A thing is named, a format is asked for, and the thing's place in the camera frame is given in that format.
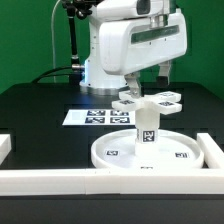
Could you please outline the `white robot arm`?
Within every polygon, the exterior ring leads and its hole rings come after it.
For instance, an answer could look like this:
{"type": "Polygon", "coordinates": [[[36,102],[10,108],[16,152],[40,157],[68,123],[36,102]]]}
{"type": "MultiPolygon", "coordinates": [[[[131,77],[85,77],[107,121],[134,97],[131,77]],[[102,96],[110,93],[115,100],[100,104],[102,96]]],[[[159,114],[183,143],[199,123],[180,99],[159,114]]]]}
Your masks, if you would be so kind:
{"type": "Polygon", "coordinates": [[[141,95],[139,72],[157,65],[157,83],[169,84],[172,60],[187,49],[185,18],[176,0],[101,0],[90,5],[90,55],[81,89],[141,95]]]}

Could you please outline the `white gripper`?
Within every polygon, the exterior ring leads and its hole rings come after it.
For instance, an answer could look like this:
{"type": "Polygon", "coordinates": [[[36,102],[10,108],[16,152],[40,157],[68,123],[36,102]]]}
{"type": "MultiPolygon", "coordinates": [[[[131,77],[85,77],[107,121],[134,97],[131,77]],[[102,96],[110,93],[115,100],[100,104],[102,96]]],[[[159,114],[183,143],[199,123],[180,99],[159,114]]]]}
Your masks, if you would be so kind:
{"type": "Polygon", "coordinates": [[[170,83],[171,59],[184,55],[187,49],[186,23],[180,9],[168,16],[165,27],[151,28],[150,24],[149,18],[141,18],[105,22],[99,29],[101,66],[107,74],[125,75],[133,98],[141,97],[136,71],[159,64],[156,81],[165,88],[170,83]]]}

